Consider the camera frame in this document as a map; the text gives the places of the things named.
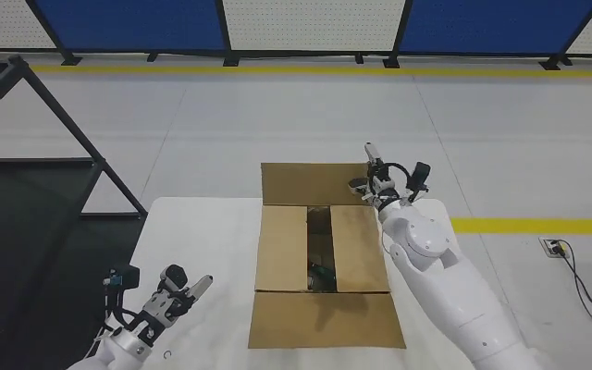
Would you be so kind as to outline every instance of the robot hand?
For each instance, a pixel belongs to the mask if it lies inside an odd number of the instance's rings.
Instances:
[[[139,270],[128,266],[123,273],[112,269],[104,280],[106,310],[113,312],[122,325],[104,338],[93,357],[73,364],[68,370],[137,370],[152,352],[154,341],[185,315],[212,285],[210,275],[202,277],[192,287],[185,287],[187,276],[178,265],[170,265],[160,274],[160,283],[139,314],[122,308],[123,291],[136,288]],[[128,324],[122,314],[133,316]]]
[[[413,206],[418,192],[427,191],[430,167],[418,163],[410,175],[399,164],[383,163],[373,144],[365,150],[368,178],[353,179],[350,188],[378,210],[383,233],[392,239],[390,257],[427,317],[477,370],[542,370],[479,271],[451,248],[438,222]],[[407,178],[403,196],[395,190],[390,167]]]

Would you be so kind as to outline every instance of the open cardboard box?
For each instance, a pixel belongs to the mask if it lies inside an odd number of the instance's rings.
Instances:
[[[249,348],[405,348],[375,211],[348,189],[366,164],[262,164],[262,174]],[[311,263],[333,279],[311,283]]]

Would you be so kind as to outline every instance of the gray floor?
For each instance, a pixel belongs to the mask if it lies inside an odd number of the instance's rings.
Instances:
[[[147,207],[161,196],[260,196],[261,162],[432,166],[452,216],[592,217],[588,80],[41,75]],[[32,89],[0,101],[0,157],[84,155]],[[130,210],[107,179],[89,211]],[[537,235],[462,235],[529,346],[588,369],[592,323]],[[592,284],[592,238],[563,235]]]

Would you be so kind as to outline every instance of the yellow tape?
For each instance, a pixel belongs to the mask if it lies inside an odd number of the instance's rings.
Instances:
[[[592,219],[453,218],[459,234],[592,234]]]
[[[592,78],[592,70],[364,68],[364,67],[189,67],[189,66],[32,66],[42,73],[87,74],[195,74],[195,75],[343,75],[431,76],[497,78]]]

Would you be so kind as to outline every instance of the white pegboard panel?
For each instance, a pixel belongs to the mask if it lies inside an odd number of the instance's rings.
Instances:
[[[55,48],[25,0],[0,0],[0,48]]]
[[[404,0],[223,0],[234,50],[392,50]]]
[[[592,54],[592,20],[572,43],[567,54]]]

